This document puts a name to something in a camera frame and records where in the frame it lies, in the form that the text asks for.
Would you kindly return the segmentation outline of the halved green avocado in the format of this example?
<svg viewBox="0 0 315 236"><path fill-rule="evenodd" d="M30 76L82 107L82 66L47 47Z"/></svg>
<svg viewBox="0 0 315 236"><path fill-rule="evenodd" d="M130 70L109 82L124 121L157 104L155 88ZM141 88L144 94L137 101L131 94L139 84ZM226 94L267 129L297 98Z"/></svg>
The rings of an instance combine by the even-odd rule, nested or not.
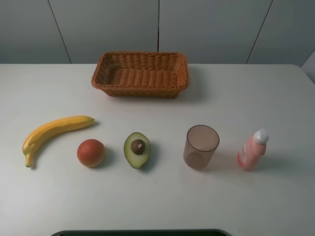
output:
<svg viewBox="0 0 315 236"><path fill-rule="evenodd" d="M140 132L131 133L124 143L124 155L131 167L140 169L151 153L149 139Z"/></svg>

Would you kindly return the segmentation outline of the red orange tomato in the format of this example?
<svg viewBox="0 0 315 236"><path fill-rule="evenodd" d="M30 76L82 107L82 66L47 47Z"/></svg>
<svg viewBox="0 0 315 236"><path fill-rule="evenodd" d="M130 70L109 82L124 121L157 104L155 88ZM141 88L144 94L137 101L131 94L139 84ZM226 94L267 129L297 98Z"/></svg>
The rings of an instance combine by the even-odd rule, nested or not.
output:
<svg viewBox="0 0 315 236"><path fill-rule="evenodd" d="M88 168L96 167L105 159L105 146L96 139L85 140L77 149L77 158Z"/></svg>

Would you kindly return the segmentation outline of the pink bottle white cap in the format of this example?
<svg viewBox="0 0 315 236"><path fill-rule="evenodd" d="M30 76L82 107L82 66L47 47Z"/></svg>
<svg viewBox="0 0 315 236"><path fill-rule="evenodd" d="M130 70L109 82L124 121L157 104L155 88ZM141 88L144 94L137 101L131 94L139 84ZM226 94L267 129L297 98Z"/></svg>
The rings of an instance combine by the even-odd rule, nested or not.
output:
<svg viewBox="0 0 315 236"><path fill-rule="evenodd" d="M259 129L252 134L237 153L240 167L245 171L251 171L260 157L266 152L269 136L265 129Z"/></svg>

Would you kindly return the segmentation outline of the yellow banana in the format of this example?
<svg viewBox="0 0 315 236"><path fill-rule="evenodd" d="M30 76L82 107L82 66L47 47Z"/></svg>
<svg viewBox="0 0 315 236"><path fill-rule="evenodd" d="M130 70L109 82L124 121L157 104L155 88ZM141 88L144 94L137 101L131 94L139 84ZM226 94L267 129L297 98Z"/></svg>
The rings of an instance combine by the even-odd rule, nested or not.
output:
<svg viewBox="0 0 315 236"><path fill-rule="evenodd" d="M26 158L25 166L32 167L36 152L47 140L65 132L86 128L94 122L95 119L89 116L71 116L38 127L27 136L23 143L22 152Z"/></svg>

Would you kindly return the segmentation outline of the translucent brown plastic cup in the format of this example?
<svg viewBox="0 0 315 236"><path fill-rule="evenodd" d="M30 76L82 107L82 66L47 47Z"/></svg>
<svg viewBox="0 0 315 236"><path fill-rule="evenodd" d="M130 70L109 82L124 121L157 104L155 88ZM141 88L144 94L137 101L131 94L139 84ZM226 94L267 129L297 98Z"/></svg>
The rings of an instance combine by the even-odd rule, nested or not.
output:
<svg viewBox="0 0 315 236"><path fill-rule="evenodd" d="M184 162L193 169L205 168L219 143L219 135L213 128L207 125L191 127L186 135Z"/></svg>

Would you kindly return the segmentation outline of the black tray edge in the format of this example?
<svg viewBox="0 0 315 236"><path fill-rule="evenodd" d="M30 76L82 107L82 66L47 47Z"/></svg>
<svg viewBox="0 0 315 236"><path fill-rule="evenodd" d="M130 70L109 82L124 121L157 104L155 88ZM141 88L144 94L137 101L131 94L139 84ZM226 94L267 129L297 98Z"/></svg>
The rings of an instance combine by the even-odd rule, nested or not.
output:
<svg viewBox="0 0 315 236"><path fill-rule="evenodd" d="M53 236L230 236L219 229L60 231Z"/></svg>

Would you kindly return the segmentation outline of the brown wicker basket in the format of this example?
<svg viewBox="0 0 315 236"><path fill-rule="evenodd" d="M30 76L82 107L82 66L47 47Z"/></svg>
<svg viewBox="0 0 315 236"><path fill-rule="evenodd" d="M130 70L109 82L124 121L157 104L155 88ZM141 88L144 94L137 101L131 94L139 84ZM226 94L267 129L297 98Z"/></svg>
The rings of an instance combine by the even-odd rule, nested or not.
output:
<svg viewBox="0 0 315 236"><path fill-rule="evenodd" d="M107 52L91 84L108 96L175 98L189 86L188 63L176 52Z"/></svg>

